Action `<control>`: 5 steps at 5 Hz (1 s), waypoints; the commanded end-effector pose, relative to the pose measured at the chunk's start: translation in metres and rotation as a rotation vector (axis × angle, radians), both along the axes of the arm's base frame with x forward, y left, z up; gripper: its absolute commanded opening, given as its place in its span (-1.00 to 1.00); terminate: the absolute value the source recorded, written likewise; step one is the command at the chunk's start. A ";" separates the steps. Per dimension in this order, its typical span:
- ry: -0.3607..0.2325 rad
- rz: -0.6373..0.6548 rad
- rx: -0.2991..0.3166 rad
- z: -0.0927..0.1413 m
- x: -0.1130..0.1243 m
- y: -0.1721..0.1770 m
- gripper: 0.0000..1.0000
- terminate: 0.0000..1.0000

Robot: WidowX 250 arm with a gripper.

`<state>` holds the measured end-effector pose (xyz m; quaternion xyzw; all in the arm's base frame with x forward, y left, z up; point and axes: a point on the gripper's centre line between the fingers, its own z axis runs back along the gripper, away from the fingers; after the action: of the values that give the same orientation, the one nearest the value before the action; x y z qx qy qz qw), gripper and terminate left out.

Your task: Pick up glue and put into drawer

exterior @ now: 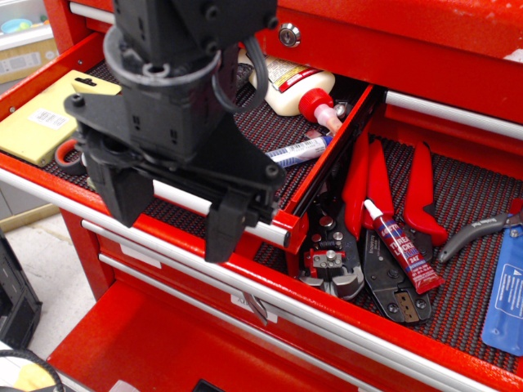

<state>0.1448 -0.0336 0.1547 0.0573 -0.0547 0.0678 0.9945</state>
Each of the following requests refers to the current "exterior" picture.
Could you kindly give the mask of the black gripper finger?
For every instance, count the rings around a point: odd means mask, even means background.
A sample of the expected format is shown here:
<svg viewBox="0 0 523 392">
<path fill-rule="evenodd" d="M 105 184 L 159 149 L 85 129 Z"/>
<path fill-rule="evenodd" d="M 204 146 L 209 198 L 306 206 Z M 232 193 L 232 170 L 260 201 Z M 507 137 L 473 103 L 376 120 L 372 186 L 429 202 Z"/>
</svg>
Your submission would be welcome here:
<svg viewBox="0 0 523 392">
<path fill-rule="evenodd" d="M 89 136 L 85 158 L 87 173 L 110 215 L 132 226 L 154 199 L 153 180 L 138 171 L 141 157 L 106 136 Z"/>
<path fill-rule="evenodd" d="M 207 218 L 205 260 L 228 261 L 246 227 L 255 227 L 259 213 L 252 209 L 253 193 L 228 189 L 221 201 L 213 203 Z"/>
</svg>

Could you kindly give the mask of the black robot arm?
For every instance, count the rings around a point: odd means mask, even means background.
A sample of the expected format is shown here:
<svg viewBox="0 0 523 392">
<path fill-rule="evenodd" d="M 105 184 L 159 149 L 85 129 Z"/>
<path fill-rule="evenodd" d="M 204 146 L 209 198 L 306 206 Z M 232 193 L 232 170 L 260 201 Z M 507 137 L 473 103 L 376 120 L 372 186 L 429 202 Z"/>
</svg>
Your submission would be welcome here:
<svg viewBox="0 0 523 392">
<path fill-rule="evenodd" d="M 250 102 L 266 96 L 256 33 L 277 23 L 274 1 L 117 1 L 105 62 L 117 96 L 73 95 L 65 110 L 87 173 L 110 214 L 126 226 L 152 202 L 155 181 L 211 203 L 205 258 L 227 261 L 244 229 L 270 223 L 284 169 L 238 129 L 238 50 L 257 74 Z"/>
</svg>

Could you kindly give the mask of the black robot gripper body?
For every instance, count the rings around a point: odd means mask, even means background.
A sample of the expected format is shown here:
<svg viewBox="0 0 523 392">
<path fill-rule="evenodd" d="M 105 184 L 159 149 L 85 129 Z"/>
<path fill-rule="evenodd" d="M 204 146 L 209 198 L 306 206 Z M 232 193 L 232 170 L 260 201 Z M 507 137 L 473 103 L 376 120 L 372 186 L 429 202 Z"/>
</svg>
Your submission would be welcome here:
<svg viewBox="0 0 523 392">
<path fill-rule="evenodd" d="M 141 157 L 138 171 L 155 181 L 222 200 L 228 189 L 253 193 L 252 209 L 273 212 L 284 170 L 238 129 L 235 103 L 239 48 L 209 58 L 154 63 L 121 38 L 105 41 L 105 60 L 122 91 L 75 94 L 65 110 L 78 123 L 85 156 L 89 136 L 106 136 Z"/>
</svg>

